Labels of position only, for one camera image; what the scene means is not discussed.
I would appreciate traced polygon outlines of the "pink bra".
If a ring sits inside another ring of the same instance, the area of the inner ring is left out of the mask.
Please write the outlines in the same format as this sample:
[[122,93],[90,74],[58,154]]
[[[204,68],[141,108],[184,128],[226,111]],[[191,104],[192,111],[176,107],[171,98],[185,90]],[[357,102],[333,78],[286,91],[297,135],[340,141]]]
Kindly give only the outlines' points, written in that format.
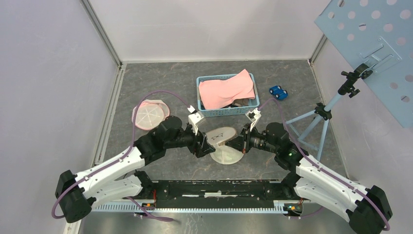
[[201,81],[199,92],[203,106],[207,110],[224,108],[237,99],[255,98],[254,83],[246,69],[225,80]]

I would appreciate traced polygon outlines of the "white mesh laundry bag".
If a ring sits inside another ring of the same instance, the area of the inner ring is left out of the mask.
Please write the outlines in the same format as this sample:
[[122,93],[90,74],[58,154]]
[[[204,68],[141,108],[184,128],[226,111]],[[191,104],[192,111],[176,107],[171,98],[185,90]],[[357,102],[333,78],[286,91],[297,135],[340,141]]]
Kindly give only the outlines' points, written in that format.
[[132,110],[132,123],[139,129],[149,131],[157,127],[170,115],[169,107],[162,100],[144,100],[133,117],[136,107]]

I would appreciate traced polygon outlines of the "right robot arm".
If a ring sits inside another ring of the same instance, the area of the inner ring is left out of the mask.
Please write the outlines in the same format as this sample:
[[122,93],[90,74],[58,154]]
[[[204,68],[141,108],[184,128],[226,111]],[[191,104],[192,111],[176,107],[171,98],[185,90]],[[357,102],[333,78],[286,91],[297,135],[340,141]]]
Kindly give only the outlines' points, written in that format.
[[281,123],[269,123],[259,132],[246,124],[241,133],[226,142],[243,154],[252,148],[274,153],[274,160],[289,174],[281,186],[288,199],[296,196],[315,202],[339,215],[357,234],[389,231],[393,216],[385,192],[374,185],[367,188],[320,163],[299,147]]

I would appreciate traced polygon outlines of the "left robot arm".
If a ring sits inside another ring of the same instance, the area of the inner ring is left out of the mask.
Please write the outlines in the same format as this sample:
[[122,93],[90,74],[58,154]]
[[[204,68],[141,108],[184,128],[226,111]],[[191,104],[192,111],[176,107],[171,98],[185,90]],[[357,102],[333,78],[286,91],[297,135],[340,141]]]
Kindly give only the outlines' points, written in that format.
[[168,149],[185,147],[197,158],[215,151],[195,123],[188,123],[183,129],[180,118],[169,116],[107,161],[78,173],[64,171],[56,186],[52,217],[74,223],[104,203],[137,195],[143,199],[150,197],[153,185],[147,176],[120,177],[164,157]]

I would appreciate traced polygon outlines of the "beige bra in basket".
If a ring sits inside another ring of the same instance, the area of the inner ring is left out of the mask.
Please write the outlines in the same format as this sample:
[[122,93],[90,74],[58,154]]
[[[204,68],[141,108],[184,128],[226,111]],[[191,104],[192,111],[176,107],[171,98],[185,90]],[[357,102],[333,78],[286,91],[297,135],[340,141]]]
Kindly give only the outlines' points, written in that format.
[[255,101],[255,99],[251,99],[251,98],[236,99],[229,106],[231,108],[246,107],[246,106],[252,105],[253,101]]

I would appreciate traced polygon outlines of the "light blue plastic basket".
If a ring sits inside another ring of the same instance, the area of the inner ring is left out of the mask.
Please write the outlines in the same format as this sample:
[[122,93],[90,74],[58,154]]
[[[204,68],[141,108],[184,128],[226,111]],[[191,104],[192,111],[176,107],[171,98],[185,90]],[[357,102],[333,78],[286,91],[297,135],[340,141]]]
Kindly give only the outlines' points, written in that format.
[[252,73],[249,73],[251,80],[253,82],[253,93],[255,97],[249,99],[246,106],[241,107],[230,107],[220,109],[209,109],[206,110],[200,96],[199,85],[201,82],[208,80],[227,80],[236,76],[237,74],[226,74],[226,75],[212,75],[212,76],[200,76],[196,79],[196,91],[197,91],[197,107],[199,111],[203,113],[205,117],[220,117],[220,116],[233,116],[233,115],[244,115],[247,111],[255,109],[260,105],[259,93],[257,90],[256,82]]

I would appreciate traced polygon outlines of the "blue toy car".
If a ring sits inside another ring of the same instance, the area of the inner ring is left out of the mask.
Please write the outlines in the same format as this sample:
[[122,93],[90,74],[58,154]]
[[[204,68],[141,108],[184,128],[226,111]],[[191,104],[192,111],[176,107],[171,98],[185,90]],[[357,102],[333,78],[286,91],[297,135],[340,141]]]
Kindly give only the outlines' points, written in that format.
[[284,100],[288,97],[288,92],[282,89],[281,86],[276,85],[269,88],[269,92],[272,96],[274,96],[277,100]]

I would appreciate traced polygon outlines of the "blue tripod stand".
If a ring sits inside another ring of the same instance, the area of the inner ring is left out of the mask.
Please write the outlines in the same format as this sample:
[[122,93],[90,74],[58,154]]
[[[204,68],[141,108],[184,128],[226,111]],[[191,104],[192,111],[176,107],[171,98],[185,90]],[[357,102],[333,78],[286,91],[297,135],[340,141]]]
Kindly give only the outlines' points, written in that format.
[[[316,159],[320,160],[323,147],[325,144],[327,129],[332,119],[332,109],[333,106],[345,95],[348,95],[350,98],[356,96],[360,90],[355,88],[355,83],[358,80],[365,80],[366,78],[370,77],[372,74],[375,74],[376,71],[369,67],[367,64],[362,63],[359,65],[354,71],[352,72],[345,72],[342,71],[341,75],[346,78],[345,82],[338,88],[337,94],[325,105],[321,102],[316,104],[314,110],[300,115],[296,118],[288,120],[286,124],[291,127],[291,129],[296,133],[298,136],[298,142],[316,150],[317,156]],[[314,119],[309,124],[309,126],[300,134],[294,127],[293,123],[302,120],[307,117],[314,116]],[[312,145],[304,141],[304,139],[309,135],[309,133],[316,127],[316,125],[323,121],[323,128],[321,132],[320,142],[318,146]]]

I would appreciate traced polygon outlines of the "blue perforated panel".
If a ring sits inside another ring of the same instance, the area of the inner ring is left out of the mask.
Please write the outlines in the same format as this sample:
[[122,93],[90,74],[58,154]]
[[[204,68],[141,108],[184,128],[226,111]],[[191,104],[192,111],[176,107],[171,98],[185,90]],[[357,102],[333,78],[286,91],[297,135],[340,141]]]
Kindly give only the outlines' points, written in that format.
[[413,3],[333,0],[315,24],[404,128],[413,125]]

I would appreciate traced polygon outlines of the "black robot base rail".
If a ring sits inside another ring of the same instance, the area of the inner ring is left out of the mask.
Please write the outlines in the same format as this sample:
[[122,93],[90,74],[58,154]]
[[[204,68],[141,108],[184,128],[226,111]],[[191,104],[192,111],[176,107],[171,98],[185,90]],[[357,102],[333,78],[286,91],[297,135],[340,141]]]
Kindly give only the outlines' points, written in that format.
[[159,180],[135,196],[156,208],[272,208],[300,197],[278,180]]

